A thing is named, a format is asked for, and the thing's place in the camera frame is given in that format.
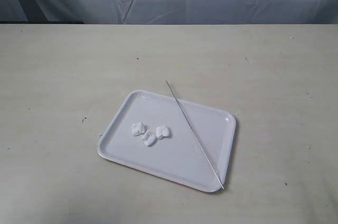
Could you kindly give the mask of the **white marshmallow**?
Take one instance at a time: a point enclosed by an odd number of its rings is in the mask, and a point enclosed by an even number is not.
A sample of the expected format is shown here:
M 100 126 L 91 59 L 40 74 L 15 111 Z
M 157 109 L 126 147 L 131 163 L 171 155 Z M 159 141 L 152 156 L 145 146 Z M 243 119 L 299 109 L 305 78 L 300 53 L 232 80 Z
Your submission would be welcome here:
M 132 135 L 138 136 L 145 133 L 145 126 L 143 122 L 138 122 L 132 124 Z
M 157 141 L 157 136 L 150 130 L 147 130 L 142 136 L 142 141 L 146 146 L 151 146 Z
M 171 132 L 166 125 L 163 125 L 156 128 L 155 134 L 157 139 L 162 139 L 164 137 L 170 137 Z

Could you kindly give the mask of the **thin metal skewer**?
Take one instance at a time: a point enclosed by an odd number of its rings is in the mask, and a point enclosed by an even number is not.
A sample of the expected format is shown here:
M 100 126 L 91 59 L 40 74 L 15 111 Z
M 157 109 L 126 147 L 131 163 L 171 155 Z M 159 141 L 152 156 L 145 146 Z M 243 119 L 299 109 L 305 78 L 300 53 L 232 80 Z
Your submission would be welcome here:
M 223 185 L 223 183 L 221 182 L 221 180 L 220 180 L 220 178 L 219 178 L 219 175 L 217 174 L 215 168 L 213 167 L 213 164 L 212 164 L 210 158 L 208 157 L 207 152 L 204 150 L 203 145 L 202 145 L 202 143 L 201 143 L 201 141 L 200 141 L 200 139 L 199 139 L 197 133 L 195 132 L 195 130 L 194 130 L 192 124 L 190 123 L 190 121 L 189 121 L 187 115 L 185 114 L 184 109 L 182 108 L 182 105 L 180 104 L 178 98 L 176 97 L 176 95 L 175 95 L 173 89 L 171 88 L 169 82 L 166 80 L 165 83 L 166 83 L 167 87 L 169 88 L 169 90 L 170 90 L 170 92 L 171 92 L 173 98 L 175 99 L 175 102 L 177 103 L 177 105 L 178 105 L 178 107 L 179 107 L 179 109 L 180 109 L 180 111 L 181 111 L 181 113 L 182 113 L 184 119 L 186 120 L 186 122 L 187 122 L 187 124 L 188 124 L 188 126 L 189 126 L 189 128 L 190 128 L 190 130 L 192 131 L 192 133 L 193 133 L 193 135 L 194 135 L 194 137 L 195 137 L 195 140 L 196 140 L 196 142 L 198 143 L 198 145 L 199 145 L 199 147 L 200 147 L 200 149 L 201 149 L 201 151 L 202 151 L 202 153 L 203 153 L 205 159 L 207 160 L 207 162 L 208 162 L 208 164 L 209 164 L 209 166 L 210 166 L 210 168 L 211 168 L 213 174 L 214 174 L 215 177 L 217 178 L 217 180 L 218 180 L 218 182 L 219 182 L 219 184 L 220 184 L 220 186 L 221 186 L 221 189 L 222 189 L 222 190 L 225 190 L 224 185 Z

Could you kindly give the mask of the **white marshmallow bottom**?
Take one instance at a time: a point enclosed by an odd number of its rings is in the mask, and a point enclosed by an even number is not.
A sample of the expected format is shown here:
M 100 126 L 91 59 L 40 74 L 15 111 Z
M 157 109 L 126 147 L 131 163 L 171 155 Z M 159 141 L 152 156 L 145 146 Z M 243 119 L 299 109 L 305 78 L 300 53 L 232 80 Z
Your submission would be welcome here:
M 163 125 L 156 128 L 155 134 L 157 139 L 162 139 L 164 137 L 170 137 L 171 132 L 166 125 Z

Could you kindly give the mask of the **white rectangular plastic tray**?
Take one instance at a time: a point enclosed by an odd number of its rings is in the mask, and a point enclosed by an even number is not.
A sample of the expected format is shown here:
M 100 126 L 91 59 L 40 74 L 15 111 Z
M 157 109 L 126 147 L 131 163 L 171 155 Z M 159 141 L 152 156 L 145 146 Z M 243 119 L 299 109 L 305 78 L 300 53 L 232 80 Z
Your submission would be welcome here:
M 224 184 L 235 117 L 224 110 L 179 102 Z M 140 136 L 132 135 L 132 124 L 138 122 L 152 132 L 166 125 L 171 135 L 146 146 Z M 221 188 L 173 97 L 146 90 L 131 92 L 100 139 L 98 153 L 106 160 L 203 192 Z

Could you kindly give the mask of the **white marshmallow top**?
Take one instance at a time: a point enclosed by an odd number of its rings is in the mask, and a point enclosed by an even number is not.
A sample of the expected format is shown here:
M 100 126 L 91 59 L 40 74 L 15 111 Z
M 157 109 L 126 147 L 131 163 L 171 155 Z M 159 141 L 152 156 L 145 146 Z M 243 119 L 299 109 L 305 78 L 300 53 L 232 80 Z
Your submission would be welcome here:
M 147 130 L 142 136 L 142 141 L 146 146 L 151 146 L 157 141 L 157 136 L 150 130 Z

